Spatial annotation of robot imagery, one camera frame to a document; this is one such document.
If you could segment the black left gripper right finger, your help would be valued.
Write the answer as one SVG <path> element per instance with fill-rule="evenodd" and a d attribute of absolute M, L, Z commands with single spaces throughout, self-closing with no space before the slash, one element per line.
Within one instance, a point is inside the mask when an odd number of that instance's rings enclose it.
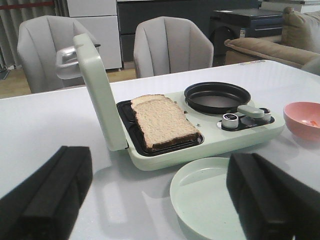
<path fill-rule="evenodd" d="M 257 153 L 234 153 L 226 186 L 248 240 L 318 240 L 320 193 Z"/>

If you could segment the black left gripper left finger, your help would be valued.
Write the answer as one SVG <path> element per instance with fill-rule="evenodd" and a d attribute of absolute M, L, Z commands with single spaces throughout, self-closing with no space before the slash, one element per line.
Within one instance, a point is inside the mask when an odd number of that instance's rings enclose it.
<path fill-rule="evenodd" d="M 90 149 L 62 146 L 0 199 L 0 238 L 67 240 L 92 179 Z"/>

